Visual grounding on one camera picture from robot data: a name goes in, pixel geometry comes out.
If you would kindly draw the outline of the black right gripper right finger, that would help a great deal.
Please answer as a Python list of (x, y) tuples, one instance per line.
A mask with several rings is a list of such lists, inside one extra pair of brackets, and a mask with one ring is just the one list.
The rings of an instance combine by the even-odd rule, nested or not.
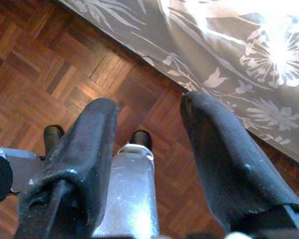
[(299, 234), (299, 197), (237, 117), (202, 92), (180, 112), (215, 220), (227, 233)]

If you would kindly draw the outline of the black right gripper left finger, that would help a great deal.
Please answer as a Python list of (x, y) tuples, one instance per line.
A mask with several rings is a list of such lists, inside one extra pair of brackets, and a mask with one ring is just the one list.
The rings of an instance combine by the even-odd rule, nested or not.
[(19, 197), (17, 239), (89, 239), (105, 214), (118, 108), (91, 101)]

